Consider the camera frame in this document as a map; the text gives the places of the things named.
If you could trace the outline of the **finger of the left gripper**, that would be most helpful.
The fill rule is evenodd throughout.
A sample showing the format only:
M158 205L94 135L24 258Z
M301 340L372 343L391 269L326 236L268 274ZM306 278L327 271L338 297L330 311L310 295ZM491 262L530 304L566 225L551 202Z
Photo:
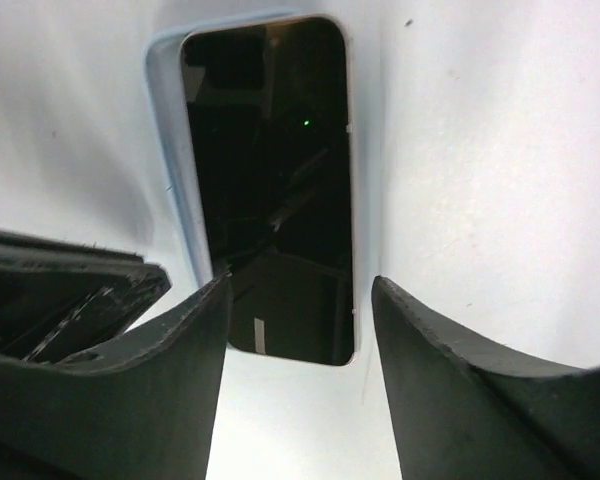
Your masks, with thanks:
M170 288L137 254L0 230L0 354L59 363L122 334Z

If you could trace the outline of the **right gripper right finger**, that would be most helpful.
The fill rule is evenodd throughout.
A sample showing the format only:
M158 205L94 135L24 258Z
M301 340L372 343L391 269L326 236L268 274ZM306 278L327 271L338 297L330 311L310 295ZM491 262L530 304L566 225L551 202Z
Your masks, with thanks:
M600 366L490 340L377 277L372 307L406 479L600 479Z

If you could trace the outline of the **black phone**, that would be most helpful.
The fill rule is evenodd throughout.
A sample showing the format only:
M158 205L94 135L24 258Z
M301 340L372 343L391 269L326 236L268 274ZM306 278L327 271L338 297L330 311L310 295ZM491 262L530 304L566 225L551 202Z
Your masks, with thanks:
M354 353L352 173L345 39L325 17L189 36L180 54L229 343L342 366Z

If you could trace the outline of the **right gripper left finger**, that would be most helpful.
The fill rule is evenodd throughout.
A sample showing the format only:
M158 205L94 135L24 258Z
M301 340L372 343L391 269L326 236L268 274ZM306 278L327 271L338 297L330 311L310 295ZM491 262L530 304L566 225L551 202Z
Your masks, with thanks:
M226 352L218 278L55 365L0 355L0 479L202 479Z

